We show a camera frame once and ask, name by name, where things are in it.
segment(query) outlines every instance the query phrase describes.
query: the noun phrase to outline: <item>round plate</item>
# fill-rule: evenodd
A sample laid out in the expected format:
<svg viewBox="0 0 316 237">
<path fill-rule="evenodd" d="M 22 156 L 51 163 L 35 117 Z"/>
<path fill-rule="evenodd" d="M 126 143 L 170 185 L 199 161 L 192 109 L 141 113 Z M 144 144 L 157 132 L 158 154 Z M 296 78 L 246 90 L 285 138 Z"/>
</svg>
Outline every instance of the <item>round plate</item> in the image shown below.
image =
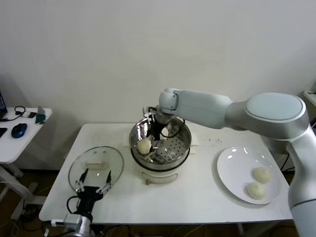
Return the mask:
<svg viewBox="0 0 316 237">
<path fill-rule="evenodd" d="M 119 179 L 123 171 L 123 157 L 113 147 L 95 147 L 82 153 L 71 165 L 68 173 L 68 182 L 72 189 L 76 190 L 76 180 L 88 168 L 84 186 L 102 187 L 106 184 L 111 171 L 112 186 Z"/>
<path fill-rule="evenodd" d="M 253 169 L 257 167 L 267 168 L 271 174 L 271 181 L 262 184 L 266 194 L 261 200 L 250 197 L 245 189 L 249 183 L 258 182 L 252 174 Z M 224 150 L 218 157 L 217 170 L 226 188 L 246 202 L 267 204 L 278 195 L 280 189 L 278 166 L 249 148 L 230 147 Z"/>
</svg>

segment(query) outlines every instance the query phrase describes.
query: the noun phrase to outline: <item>floor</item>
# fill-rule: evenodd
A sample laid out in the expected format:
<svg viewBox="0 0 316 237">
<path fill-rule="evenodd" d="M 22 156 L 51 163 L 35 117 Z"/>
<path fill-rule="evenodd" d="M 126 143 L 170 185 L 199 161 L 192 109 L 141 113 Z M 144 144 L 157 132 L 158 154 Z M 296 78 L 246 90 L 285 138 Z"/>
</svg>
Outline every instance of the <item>floor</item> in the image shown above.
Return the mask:
<svg viewBox="0 0 316 237">
<path fill-rule="evenodd" d="M 35 194 L 46 196 L 49 193 L 51 185 L 57 173 L 52 172 L 24 172 L 24 176 L 19 181 L 28 186 L 31 182 L 39 182 L 39 186 L 35 191 Z M 290 182 L 293 175 L 286 176 L 286 179 Z M 3 184 L 0 184 L 0 191 L 4 188 Z M 29 232 L 23 229 L 34 230 L 40 227 L 41 221 L 37 218 L 35 220 L 24 223 L 23 227 L 21 221 L 16 223 L 17 227 L 9 221 L 11 213 L 15 209 L 15 206 L 20 201 L 20 197 L 13 191 L 9 190 L 2 202 L 0 202 L 0 237 L 42 237 L 42 230 Z M 246 229 L 250 229 L 255 224 L 244 225 Z M 239 236 L 238 228 L 236 224 L 225 225 L 189 225 L 189 226 L 177 226 L 177 225 L 132 225 L 130 227 L 130 236 L 144 237 L 144 236 L 162 236 L 162 237 L 237 237 Z M 50 235 L 56 235 L 62 232 L 61 228 L 50 228 Z M 107 231 L 109 237 L 127 237 L 128 227 L 117 226 L 110 228 Z M 296 229 L 292 221 L 280 222 L 275 227 L 267 230 L 260 237 L 298 237 Z"/>
</svg>

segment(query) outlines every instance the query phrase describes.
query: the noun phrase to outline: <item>white wall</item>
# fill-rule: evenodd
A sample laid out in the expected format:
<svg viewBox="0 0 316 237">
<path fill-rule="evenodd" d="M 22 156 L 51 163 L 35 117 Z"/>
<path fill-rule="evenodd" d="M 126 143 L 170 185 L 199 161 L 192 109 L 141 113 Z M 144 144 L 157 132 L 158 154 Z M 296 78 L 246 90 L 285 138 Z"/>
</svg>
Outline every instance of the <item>white wall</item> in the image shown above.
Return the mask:
<svg viewBox="0 0 316 237">
<path fill-rule="evenodd" d="M 314 0 L 2 0 L 0 89 L 53 117 L 18 163 L 59 168 L 86 122 L 138 121 L 173 86 L 234 100 L 316 77 Z"/>
</svg>

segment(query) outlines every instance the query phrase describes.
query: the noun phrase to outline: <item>dough ball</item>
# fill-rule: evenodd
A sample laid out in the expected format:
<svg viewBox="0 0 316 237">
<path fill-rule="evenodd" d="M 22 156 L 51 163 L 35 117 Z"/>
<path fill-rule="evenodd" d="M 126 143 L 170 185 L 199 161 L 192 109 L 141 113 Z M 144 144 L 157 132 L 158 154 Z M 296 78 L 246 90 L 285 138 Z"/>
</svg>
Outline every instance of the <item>dough ball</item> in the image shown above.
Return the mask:
<svg viewBox="0 0 316 237">
<path fill-rule="evenodd" d="M 265 196 L 265 190 L 263 185 L 260 183 L 251 183 L 248 184 L 246 187 L 246 191 L 253 199 L 260 200 Z"/>
<path fill-rule="evenodd" d="M 137 149 L 140 154 L 148 154 L 150 148 L 152 147 L 152 142 L 149 139 L 142 139 L 137 143 Z"/>
<path fill-rule="evenodd" d="M 161 133 L 163 134 L 163 136 L 160 136 L 161 139 L 166 139 L 166 137 L 169 136 L 169 131 L 168 131 L 168 129 L 167 129 L 166 127 L 164 127 L 164 128 L 162 129 Z"/>
<path fill-rule="evenodd" d="M 260 183 L 267 183 L 271 180 L 270 171 L 264 167 L 258 167 L 253 170 L 253 176 L 258 180 Z"/>
</svg>

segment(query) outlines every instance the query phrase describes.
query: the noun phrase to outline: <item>laptop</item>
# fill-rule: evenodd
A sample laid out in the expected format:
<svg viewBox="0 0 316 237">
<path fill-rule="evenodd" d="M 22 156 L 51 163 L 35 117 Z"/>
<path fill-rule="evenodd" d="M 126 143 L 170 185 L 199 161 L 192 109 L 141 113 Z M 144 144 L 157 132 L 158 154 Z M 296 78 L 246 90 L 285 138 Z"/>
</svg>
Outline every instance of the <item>laptop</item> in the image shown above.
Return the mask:
<svg viewBox="0 0 316 237">
<path fill-rule="evenodd" d="M 0 92 L 0 118 L 2 118 L 6 113 L 8 113 L 8 110 L 6 110 L 6 106 Z"/>
</svg>

